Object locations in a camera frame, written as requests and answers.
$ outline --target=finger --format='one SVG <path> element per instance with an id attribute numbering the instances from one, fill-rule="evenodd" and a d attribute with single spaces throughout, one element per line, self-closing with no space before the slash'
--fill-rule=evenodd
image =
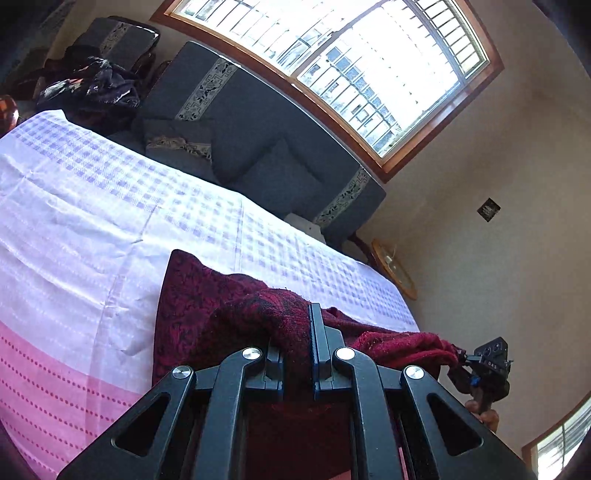
<path id="1" fill-rule="evenodd" d="M 476 400 L 468 400 L 464 406 L 472 413 L 478 413 L 478 409 L 480 408 L 480 404 Z"/>
<path id="2" fill-rule="evenodd" d="M 499 428 L 499 414 L 496 410 L 487 410 L 480 414 L 480 418 L 484 425 L 486 425 L 492 432 L 496 432 Z"/>

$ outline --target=triangular cutout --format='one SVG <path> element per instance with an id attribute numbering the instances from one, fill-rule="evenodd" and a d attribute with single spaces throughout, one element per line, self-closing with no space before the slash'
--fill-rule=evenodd
<path id="1" fill-rule="evenodd" d="M 115 439 L 115 445 L 140 457 L 148 455 L 169 401 L 168 394 L 160 395 Z"/>
<path id="2" fill-rule="evenodd" d="M 457 456 L 482 444 L 482 438 L 466 425 L 439 396 L 430 394 L 427 396 L 427 401 L 449 455 Z"/>

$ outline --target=red dotted line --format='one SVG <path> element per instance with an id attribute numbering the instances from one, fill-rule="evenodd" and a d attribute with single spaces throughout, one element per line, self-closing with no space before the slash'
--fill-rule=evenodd
<path id="1" fill-rule="evenodd" d="M 25 457 L 27 457 L 28 459 L 31 459 L 33 462 L 35 462 L 37 465 L 42 466 L 45 470 L 49 470 L 52 473 L 57 473 L 57 471 L 55 471 L 53 468 L 49 468 L 47 465 L 41 463 L 39 460 L 37 460 L 36 458 L 33 458 L 31 455 L 29 455 L 27 452 L 23 452 L 21 450 L 19 450 L 19 452 L 21 452 L 22 455 L 24 455 Z"/>
<path id="2" fill-rule="evenodd" d="M 91 393 L 93 395 L 96 395 L 97 397 L 102 397 L 102 398 L 106 398 L 107 400 L 110 400 L 113 403 L 118 403 L 119 405 L 123 405 L 124 407 L 130 407 L 131 404 L 128 404 L 127 402 L 121 401 L 121 400 L 117 400 L 116 398 L 110 397 L 108 395 L 102 394 L 100 392 L 97 392 L 96 390 L 91 390 L 90 388 L 86 388 L 84 385 L 80 385 L 77 384 L 71 380 L 68 380 L 66 377 L 56 374 L 55 372 L 52 372 L 51 370 L 49 370 L 47 367 L 44 367 L 41 363 L 35 361 L 34 358 L 31 358 L 30 356 L 28 356 L 26 353 L 23 353 L 22 350 L 17 349 L 17 347 L 15 347 L 11 342 L 9 342 L 7 339 L 5 339 L 3 336 L 0 336 L 0 340 L 4 340 L 4 343 L 6 343 L 10 348 L 12 348 L 15 352 L 18 352 L 22 355 L 23 358 L 26 358 L 27 360 L 29 360 L 32 364 L 35 364 L 36 366 L 38 366 L 39 368 L 42 368 L 43 371 L 47 372 L 48 374 L 53 375 L 54 377 L 57 377 L 58 379 L 62 380 L 63 382 L 67 382 L 68 384 L 74 385 L 75 387 L 81 388 L 83 391 Z"/>
<path id="3" fill-rule="evenodd" d="M 22 373 L 20 373 L 17 369 L 15 369 L 11 364 L 9 364 L 6 360 L 4 360 L 4 358 L 0 357 L 0 363 L 4 363 L 4 365 L 6 365 L 8 368 L 11 368 L 13 372 L 15 372 L 16 374 L 18 374 L 23 380 L 27 380 L 27 382 L 29 382 L 32 385 L 35 385 L 39 390 L 41 390 L 43 393 L 48 394 L 50 397 L 55 398 L 56 400 L 59 400 L 63 403 L 65 403 L 66 405 L 68 405 L 69 407 L 74 407 L 77 410 L 82 410 L 85 413 L 89 413 L 91 415 L 94 415 L 97 418 L 102 418 L 104 420 L 107 420 L 111 423 L 113 423 L 115 420 L 114 419 L 110 419 L 109 417 L 105 417 L 103 415 L 99 415 L 98 413 L 92 411 L 92 410 L 88 410 L 88 408 L 83 408 L 81 406 L 78 406 L 77 404 L 75 404 L 74 402 L 68 401 L 68 399 L 63 399 L 61 397 L 59 397 L 57 394 L 54 394 L 52 392 L 50 392 L 48 389 L 43 388 L 41 385 L 39 385 L 38 383 L 35 383 L 34 381 L 31 381 L 26 375 L 23 375 Z"/>
<path id="4" fill-rule="evenodd" d="M 37 405 L 36 403 L 33 403 L 31 400 L 29 400 L 27 397 L 25 397 L 25 395 L 21 394 L 20 392 L 18 392 L 16 389 L 12 388 L 10 385 L 8 385 L 4 380 L 2 380 L 2 383 L 4 385 L 6 385 L 8 387 L 8 389 L 11 392 L 14 392 L 16 394 L 17 397 L 21 397 L 25 402 L 27 402 L 29 405 L 32 405 L 33 407 L 35 407 L 37 410 L 42 411 L 44 414 L 49 415 L 52 419 L 56 419 L 58 420 L 60 423 L 63 423 L 64 425 L 69 425 L 70 427 L 72 427 L 75 430 L 80 430 L 81 432 L 86 433 L 87 435 L 92 435 L 94 437 L 98 437 L 98 435 L 96 433 L 92 433 L 88 430 L 82 429 L 82 427 L 79 427 L 77 425 L 73 425 L 67 421 L 62 420 L 60 417 L 58 417 L 57 415 L 54 415 L 51 412 L 48 412 L 47 410 L 45 410 L 44 408 L 41 408 L 39 405 Z"/>
<path id="5" fill-rule="evenodd" d="M 26 418 L 22 413 L 17 412 L 14 408 L 12 408 L 10 405 L 8 405 L 4 400 L 0 400 L 0 403 L 4 404 L 4 406 L 9 408 L 10 410 L 12 410 L 16 414 L 17 417 L 21 417 L 24 421 L 26 421 L 28 424 L 35 427 L 40 432 L 43 432 L 46 435 L 49 435 L 51 438 L 58 440 L 60 443 L 64 443 L 65 445 L 69 445 L 72 448 L 75 448 L 77 450 L 84 450 L 82 447 L 79 447 L 78 445 L 75 445 L 74 443 L 68 442 L 68 441 L 63 440 L 61 438 L 58 438 L 56 435 L 53 435 L 52 432 L 48 432 L 46 429 L 42 429 L 39 425 L 33 423 L 31 420 Z"/>
<path id="6" fill-rule="evenodd" d="M 15 427 L 13 427 L 12 425 L 10 425 L 7 421 L 3 422 L 3 424 L 4 425 L 8 425 L 13 431 L 15 431 L 17 434 L 19 434 L 22 438 L 24 438 L 30 444 L 36 446 L 37 448 L 39 448 L 40 450 L 43 450 L 46 453 L 49 453 L 49 455 L 51 455 L 53 458 L 57 458 L 58 460 L 61 460 L 62 462 L 67 463 L 67 460 L 64 457 L 60 457 L 60 456 L 56 455 L 55 453 L 50 452 L 49 450 L 47 450 L 45 447 L 42 447 L 38 443 L 34 442 L 29 437 L 27 437 L 26 435 L 23 435 L 21 432 L 19 432 Z"/>

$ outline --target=maroon garment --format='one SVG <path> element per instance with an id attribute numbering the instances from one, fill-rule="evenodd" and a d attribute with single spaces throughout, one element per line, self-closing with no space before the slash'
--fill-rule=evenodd
<path id="1" fill-rule="evenodd" d="M 177 365 L 219 365 L 244 347 L 265 348 L 269 338 L 284 353 L 285 401 L 249 407 L 246 478 L 328 480 L 350 469 L 347 407 L 312 400 L 309 304 L 247 275 L 211 270 L 181 250 L 170 255 L 156 317 L 153 383 Z M 416 364 L 437 378 L 441 365 L 458 363 L 459 350 L 433 333 L 364 325 L 334 307 L 322 317 L 347 346 L 379 365 Z"/>

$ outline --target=sofa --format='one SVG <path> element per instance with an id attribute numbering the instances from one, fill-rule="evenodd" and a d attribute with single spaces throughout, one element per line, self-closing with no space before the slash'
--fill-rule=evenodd
<path id="1" fill-rule="evenodd" d="M 168 136 L 147 138 L 146 129 L 158 121 Z M 199 132 L 187 140 L 188 125 Z M 179 150 L 209 139 L 210 171 L 187 173 L 243 193 L 281 218 L 293 213 L 319 225 L 338 250 L 385 197 L 378 181 L 306 111 L 194 41 L 158 79 L 132 129 L 110 139 L 180 170 L 187 162 Z M 170 162 L 166 146 L 175 150 L 168 152 L 176 156 Z"/>

